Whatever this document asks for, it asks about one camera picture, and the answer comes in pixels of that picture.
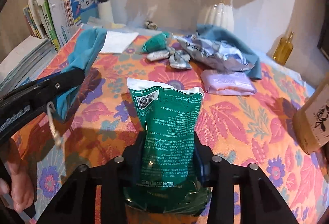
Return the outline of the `person's left hand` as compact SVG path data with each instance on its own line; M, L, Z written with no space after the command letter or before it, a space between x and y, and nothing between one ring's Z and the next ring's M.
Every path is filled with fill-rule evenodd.
M21 159L16 142L12 138L1 147L1 160L7 163L11 176L13 207L17 213L21 213L32 205L34 187L28 175L26 162Z

